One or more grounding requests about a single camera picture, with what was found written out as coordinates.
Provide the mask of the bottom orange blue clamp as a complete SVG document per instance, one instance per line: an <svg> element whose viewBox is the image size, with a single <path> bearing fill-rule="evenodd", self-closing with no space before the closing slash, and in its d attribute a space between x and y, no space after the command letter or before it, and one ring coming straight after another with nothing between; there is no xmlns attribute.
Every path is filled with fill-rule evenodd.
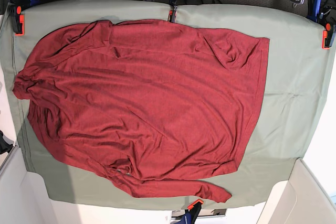
<svg viewBox="0 0 336 224"><path fill-rule="evenodd" d="M194 224L200 211L202 209L203 201L201 199L197 199L193 203L191 203L187 209L185 209L185 213L181 216L176 217L177 223L179 224Z"/></svg>

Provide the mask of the red long-sleeve T-shirt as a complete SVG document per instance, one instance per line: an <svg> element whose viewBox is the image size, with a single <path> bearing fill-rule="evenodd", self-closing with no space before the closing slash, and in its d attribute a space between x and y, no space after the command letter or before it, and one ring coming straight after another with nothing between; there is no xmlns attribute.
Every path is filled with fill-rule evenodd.
<svg viewBox="0 0 336 224"><path fill-rule="evenodd" d="M208 178L236 172L260 116L269 39L163 20L53 31L13 93L58 161L136 198L226 202Z"/></svg>

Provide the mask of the top right orange clamp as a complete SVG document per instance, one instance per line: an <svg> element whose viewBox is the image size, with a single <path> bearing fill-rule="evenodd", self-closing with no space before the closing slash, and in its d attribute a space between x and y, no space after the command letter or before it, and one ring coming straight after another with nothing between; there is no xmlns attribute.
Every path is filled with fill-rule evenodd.
<svg viewBox="0 0 336 224"><path fill-rule="evenodd" d="M335 39L335 24L327 23L322 34L322 49L328 50L332 47Z"/></svg>

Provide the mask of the top centre blue clamp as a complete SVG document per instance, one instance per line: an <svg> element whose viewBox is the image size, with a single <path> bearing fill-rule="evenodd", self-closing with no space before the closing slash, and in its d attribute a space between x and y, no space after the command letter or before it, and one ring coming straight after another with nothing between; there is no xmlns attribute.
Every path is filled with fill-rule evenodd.
<svg viewBox="0 0 336 224"><path fill-rule="evenodd" d="M169 12L168 21L170 23L175 23L176 12L177 12L177 3L176 3L176 0L170 0L170 6L171 6L171 10Z"/></svg>

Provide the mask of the top left orange clamp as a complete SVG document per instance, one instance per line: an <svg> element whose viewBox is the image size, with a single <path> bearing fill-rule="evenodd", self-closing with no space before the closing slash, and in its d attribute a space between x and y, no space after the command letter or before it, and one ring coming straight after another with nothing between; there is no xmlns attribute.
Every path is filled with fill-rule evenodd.
<svg viewBox="0 0 336 224"><path fill-rule="evenodd" d="M25 18L22 14L20 6L11 5L9 7L9 16L12 23L12 28L15 36L23 36L25 34Z"/></svg>

